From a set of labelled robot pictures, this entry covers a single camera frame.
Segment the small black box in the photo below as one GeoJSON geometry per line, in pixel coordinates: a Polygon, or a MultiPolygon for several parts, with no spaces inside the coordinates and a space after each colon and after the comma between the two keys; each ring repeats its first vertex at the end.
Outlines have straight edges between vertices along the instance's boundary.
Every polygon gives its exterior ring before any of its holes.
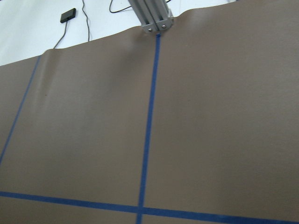
{"type": "Polygon", "coordinates": [[[73,18],[76,17],[76,8],[72,8],[68,10],[67,12],[64,12],[61,14],[60,23],[65,23],[73,18]]]}

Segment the aluminium frame post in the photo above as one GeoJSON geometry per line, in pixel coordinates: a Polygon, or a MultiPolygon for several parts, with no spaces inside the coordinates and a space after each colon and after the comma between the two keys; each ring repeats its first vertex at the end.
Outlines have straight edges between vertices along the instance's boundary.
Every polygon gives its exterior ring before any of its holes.
{"type": "Polygon", "coordinates": [[[174,22],[166,0],[129,0],[145,33],[170,29],[174,22]]]}

